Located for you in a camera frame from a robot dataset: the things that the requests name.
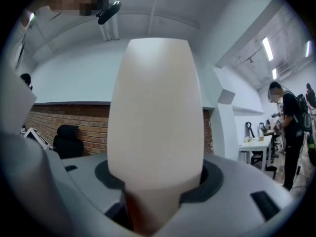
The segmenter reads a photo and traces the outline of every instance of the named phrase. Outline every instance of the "black slot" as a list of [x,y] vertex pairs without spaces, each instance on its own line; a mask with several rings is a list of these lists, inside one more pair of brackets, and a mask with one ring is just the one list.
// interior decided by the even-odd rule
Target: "black slot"
[[70,166],[65,167],[65,169],[66,169],[67,172],[69,172],[69,171],[77,169],[77,167],[74,166],[74,165],[70,165]]
[[216,194],[224,183],[224,175],[220,168],[207,160],[203,161],[200,185],[184,192],[180,196],[180,203],[200,203]]
[[255,192],[250,194],[250,196],[258,206],[260,212],[262,213],[266,221],[270,220],[278,212],[280,212],[278,206],[272,201],[272,199],[266,192]]
[[296,175],[298,175],[300,173],[301,170],[301,166],[298,166],[297,171],[296,171]]
[[110,173],[108,160],[99,163],[94,170],[96,178],[107,188],[125,190],[125,183]]
[[122,227],[133,231],[132,223],[128,217],[126,208],[124,204],[116,203],[114,204],[106,213],[105,216],[112,219],[114,222],[118,223]]

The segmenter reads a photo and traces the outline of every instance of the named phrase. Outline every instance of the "black bag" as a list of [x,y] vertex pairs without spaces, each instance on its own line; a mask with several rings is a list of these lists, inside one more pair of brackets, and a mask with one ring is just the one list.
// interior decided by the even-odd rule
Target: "black bag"
[[299,125],[303,131],[312,133],[312,119],[311,119],[311,116],[308,114],[308,105],[307,105],[307,102],[306,102],[304,95],[300,94],[296,97],[289,90],[286,90],[284,92],[284,95],[285,94],[292,94],[296,98],[298,105],[300,107],[300,110],[301,110],[300,116],[299,117],[296,117],[295,115],[293,116],[295,121],[297,123],[299,123]]

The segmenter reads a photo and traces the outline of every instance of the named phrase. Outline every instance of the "ceiling light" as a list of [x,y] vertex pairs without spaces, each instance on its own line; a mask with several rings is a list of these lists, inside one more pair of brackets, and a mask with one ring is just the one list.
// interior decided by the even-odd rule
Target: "ceiling light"
[[34,13],[32,13],[31,15],[30,15],[30,22],[32,21],[32,19],[35,17],[35,15],[34,15]]
[[265,46],[265,49],[266,49],[266,52],[267,52],[269,61],[273,60],[272,50],[271,50],[271,47],[270,47],[268,38],[265,37],[265,38],[262,40],[262,43],[263,43],[263,45]]
[[273,80],[277,79],[277,69],[272,70]]
[[310,49],[311,49],[311,41],[308,41],[306,44],[306,54],[305,57],[308,57],[310,54]]

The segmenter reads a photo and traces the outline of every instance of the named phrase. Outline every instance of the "person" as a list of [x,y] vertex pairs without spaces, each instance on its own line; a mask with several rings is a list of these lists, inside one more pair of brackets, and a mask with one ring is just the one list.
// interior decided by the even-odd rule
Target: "person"
[[315,92],[309,83],[306,85],[306,88],[307,88],[306,101],[307,101],[308,107],[310,108],[310,110],[316,109]]
[[28,74],[28,73],[22,74],[22,75],[20,76],[20,78],[26,83],[26,85],[27,85],[31,90],[33,90],[33,86],[30,87],[30,85],[31,85],[31,76],[30,76],[30,74]]
[[284,187],[291,190],[297,169],[297,162],[304,143],[304,132],[298,122],[301,109],[295,95],[289,90],[283,90],[282,86],[274,81],[269,86],[268,98],[277,103],[283,98],[283,121],[274,127],[275,131],[284,129],[285,146],[285,181]]

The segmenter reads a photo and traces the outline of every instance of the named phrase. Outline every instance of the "white desk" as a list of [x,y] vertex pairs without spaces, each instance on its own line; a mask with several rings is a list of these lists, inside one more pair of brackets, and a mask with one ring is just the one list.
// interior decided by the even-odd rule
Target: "white desk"
[[269,148],[269,155],[268,155],[268,163],[267,166],[270,166],[271,163],[271,139],[272,135],[265,136],[263,141],[259,141],[259,138],[253,138],[249,142],[245,142],[239,145],[239,152],[240,151],[247,151],[247,163],[250,164],[250,152],[251,151],[263,151],[262,155],[262,166],[261,170],[265,170],[266,161],[267,161],[267,148]]

